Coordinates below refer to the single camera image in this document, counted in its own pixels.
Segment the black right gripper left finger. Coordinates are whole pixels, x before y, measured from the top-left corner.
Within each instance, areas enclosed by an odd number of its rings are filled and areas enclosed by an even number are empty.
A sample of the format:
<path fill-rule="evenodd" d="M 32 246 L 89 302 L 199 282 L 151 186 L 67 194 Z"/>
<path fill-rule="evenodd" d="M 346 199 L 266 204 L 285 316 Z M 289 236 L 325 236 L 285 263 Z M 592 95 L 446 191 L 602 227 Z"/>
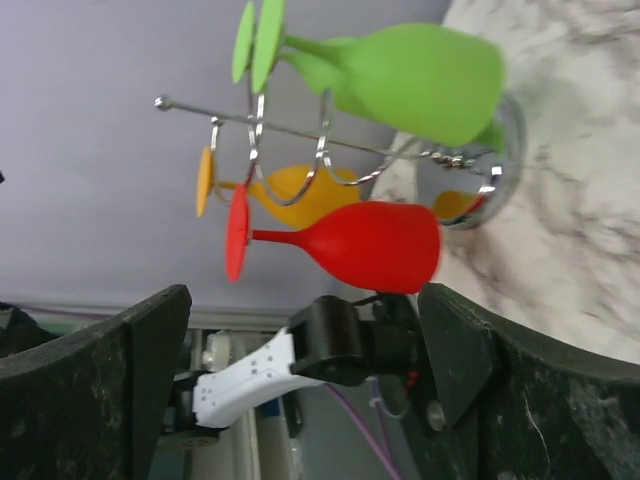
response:
<path fill-rule="evenodd" d="M 2 359 L 2 478 L 147 478 L 190 308 L 172 285 Z"/>

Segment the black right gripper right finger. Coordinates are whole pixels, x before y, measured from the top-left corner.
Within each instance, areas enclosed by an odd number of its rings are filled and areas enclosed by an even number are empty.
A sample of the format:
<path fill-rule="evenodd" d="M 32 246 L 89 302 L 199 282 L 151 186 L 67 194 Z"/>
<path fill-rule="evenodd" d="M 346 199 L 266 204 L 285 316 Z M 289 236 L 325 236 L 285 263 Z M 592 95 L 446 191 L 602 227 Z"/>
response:
<path fill-rule="evenodd" d="M 639 368 L 505 319 L 441 284 L 418 310 L 424 479 L 635 479 Z"/>

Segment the red wine glass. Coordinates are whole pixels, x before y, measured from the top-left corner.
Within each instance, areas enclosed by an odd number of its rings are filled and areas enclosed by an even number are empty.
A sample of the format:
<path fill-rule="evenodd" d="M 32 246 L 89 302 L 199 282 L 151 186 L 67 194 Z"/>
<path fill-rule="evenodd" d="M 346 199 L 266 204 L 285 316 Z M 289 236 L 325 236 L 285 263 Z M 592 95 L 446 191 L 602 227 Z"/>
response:
<path fill-rule="evenodd" d="M 239 279 L 250 241 L 289 244 L 351 286 L 414 294 L 431 281 L 441 256 L 441 231 L 428 208 L 364 201 L 342 206 L 299 231 L 252 230 L 247 188 L 233 195 L 226 234 L 226 274 Z"/>

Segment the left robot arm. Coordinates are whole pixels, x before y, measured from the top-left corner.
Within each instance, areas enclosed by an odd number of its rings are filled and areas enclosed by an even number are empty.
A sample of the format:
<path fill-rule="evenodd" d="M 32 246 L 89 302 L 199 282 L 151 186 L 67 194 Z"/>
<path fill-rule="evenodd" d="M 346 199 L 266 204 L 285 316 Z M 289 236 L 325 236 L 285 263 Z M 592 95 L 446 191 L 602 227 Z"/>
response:
<path fill-rule="evenodd" d="M 250 353 L 239 334 L 218 330 L 195 338 L 200 364 L 175 375 L 158 445 L 192 450 L 217 442 L 250 410 L 294 391 L 356 387 L 368 378 L 408 377 L 417 363 L 414 297 L 377 293 L 349 302 L 314 300 Z"/>

